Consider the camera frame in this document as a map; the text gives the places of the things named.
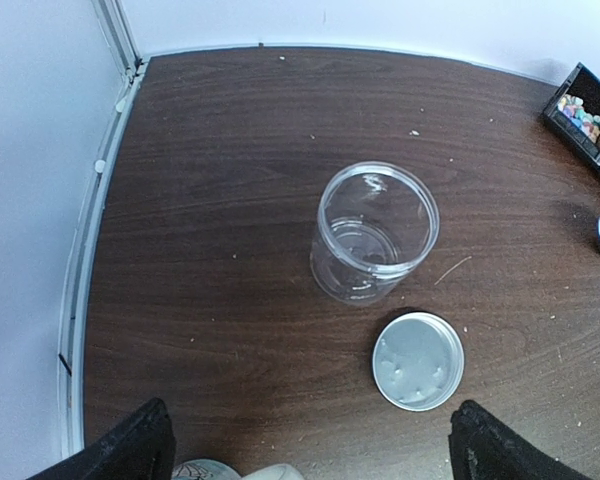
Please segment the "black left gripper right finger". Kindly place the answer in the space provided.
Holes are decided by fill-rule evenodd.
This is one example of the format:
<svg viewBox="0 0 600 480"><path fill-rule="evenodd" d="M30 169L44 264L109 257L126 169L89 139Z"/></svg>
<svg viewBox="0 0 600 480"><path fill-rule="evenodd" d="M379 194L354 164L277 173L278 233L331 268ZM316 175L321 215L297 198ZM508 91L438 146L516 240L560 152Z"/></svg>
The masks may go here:
<svg viewBox="0 0 600 480"><path fill-rule="evenodd" d="M473 400L464 401L452 414L451 427L448 441L455 479L587 479Z"/></svg>

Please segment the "silver metal jar lid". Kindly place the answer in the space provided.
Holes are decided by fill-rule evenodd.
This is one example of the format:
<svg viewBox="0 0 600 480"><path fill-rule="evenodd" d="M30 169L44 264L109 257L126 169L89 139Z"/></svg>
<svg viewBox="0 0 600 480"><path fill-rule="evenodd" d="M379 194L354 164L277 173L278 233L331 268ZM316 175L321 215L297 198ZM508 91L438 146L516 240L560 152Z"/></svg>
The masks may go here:
<svg viewBox="0 0 600 480"><path fill-rule="evenodd" d="M441 317L423 311L389 322L371 355L380 394L411 412L433 410L449 400L461 383L464 366L458 333Z"/></svg>

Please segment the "clear plastic jar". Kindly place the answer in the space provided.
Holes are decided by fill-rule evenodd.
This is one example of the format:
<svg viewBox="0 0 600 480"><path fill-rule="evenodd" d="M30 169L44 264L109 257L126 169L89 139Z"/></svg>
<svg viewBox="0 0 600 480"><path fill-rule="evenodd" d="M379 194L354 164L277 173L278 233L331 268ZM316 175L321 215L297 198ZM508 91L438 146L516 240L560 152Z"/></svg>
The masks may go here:
<svg viewBox="0 0 600 480"><path fill-rule="evenodd" d="M385 297L433 249L440 213L413 173L367 161L336 173L316 214L310 266L332 298L367 306Z"/></svg>

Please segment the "black three-compartment candy tray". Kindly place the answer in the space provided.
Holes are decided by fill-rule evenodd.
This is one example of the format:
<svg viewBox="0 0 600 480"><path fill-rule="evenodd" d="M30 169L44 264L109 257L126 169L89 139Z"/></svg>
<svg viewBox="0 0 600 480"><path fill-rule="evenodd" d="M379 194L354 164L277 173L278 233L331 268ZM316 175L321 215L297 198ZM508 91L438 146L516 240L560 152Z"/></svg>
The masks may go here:
<svg viewBox="0 0 600 480"><path fill-rule="evenodd" d="M576 65L548 100L540 118L600 176L600 79L589 68Z"/></svg>

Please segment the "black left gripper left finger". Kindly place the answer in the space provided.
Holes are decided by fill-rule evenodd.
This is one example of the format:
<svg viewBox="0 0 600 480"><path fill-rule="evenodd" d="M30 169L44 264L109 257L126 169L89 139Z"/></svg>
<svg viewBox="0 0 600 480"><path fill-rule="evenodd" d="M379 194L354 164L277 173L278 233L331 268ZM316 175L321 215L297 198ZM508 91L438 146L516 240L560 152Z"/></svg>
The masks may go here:
<svg viewBox="0 0 600 480"><path fill-rule="evenodd" d="M153 398L81 452L36 474L49 479L169 479L176 440L166 404Z"/></svg>

